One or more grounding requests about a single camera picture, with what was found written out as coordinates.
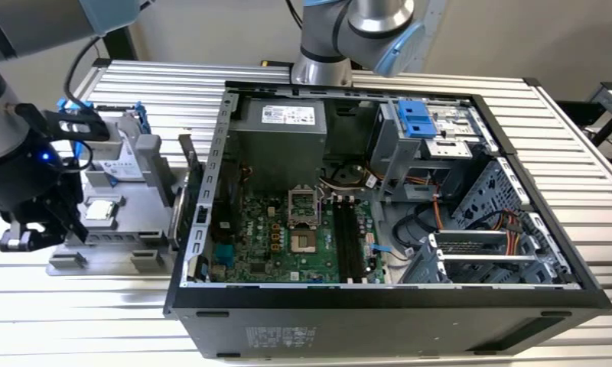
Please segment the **cable connector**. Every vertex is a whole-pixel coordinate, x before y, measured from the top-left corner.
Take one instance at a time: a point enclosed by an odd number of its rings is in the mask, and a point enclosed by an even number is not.
[[[504,228],[515,233],[523,233],[523,228],[519,224],[507,223]]]

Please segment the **green circuit board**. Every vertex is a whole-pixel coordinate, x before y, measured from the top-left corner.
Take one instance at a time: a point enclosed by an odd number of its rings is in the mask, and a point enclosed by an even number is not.
[[[301,248],[298,242],[292,243],[290,238],[298,236],[309,229],[288,228],[288,195],[282,197],[248,196],[244,199],[241,213],[240,239],[233,244],[233,265],[224,270],[218,267],[218,276],[214,281],[228,283],[340,283],[336,253],[336,236],[333,232],[332,203],[322,203],[320,210],[320,224],[314,231],[314,248]],[[376,238],[372,226],[369,205],[360,202],[354,206],[358,226],[362,222],[362,230],[370,232]],[[365,236],[358,236],[358,246],[362,251],[362,261],[368,261],[369,245]],[[368,283],[384,283],[382,264],[380,256],[374,257],[377,264],[374,271],[365,274]]]

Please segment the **motherboard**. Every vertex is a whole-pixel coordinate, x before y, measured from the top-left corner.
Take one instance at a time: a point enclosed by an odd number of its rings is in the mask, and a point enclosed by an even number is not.
[[[352,267],[360,282],[384,283],[368,202],[345,203],[350,212],[341,225],[341,203],[321,200],[316,191],[312,193],[314,210],[308,189],[282,196],[244,198],[240,232],[233,243],[218,243],[214,247],[212,281],[346,283]],[[316,220],[300,223],[294,218]]]

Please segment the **expansion slot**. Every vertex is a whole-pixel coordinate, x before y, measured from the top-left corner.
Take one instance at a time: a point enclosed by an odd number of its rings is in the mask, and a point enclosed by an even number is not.
[[[353,283],[360,283],[364,276],[362,250],[358,244],[358,225],[353,201],[346,199],[333,203],[333,233],[336,236],[340,282],[352,279]]]

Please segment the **wall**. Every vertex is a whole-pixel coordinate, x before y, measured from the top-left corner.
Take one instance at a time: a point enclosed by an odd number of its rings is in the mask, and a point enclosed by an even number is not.
[[[62,82],[68,69],[88,41],[88,39],[80,40],[38,54],[0,63],[0,71],[20,101],[33,103],[40,109],[56,109],[56,102],[62,97]],[[97,47],[100,54],[108,57],[101,41]],[[97,51],[92,48],[77,67],[72,82],[73,90],[84,79],[96,58]]]
[[[301,12],[301,0],[293,0]],[[149,60],[294,61],[301,32],[282,0],[160,0],[137,22]]]
[[[533,76],[585,99],[612,80],[612,0],[449,0],[424,72]]]

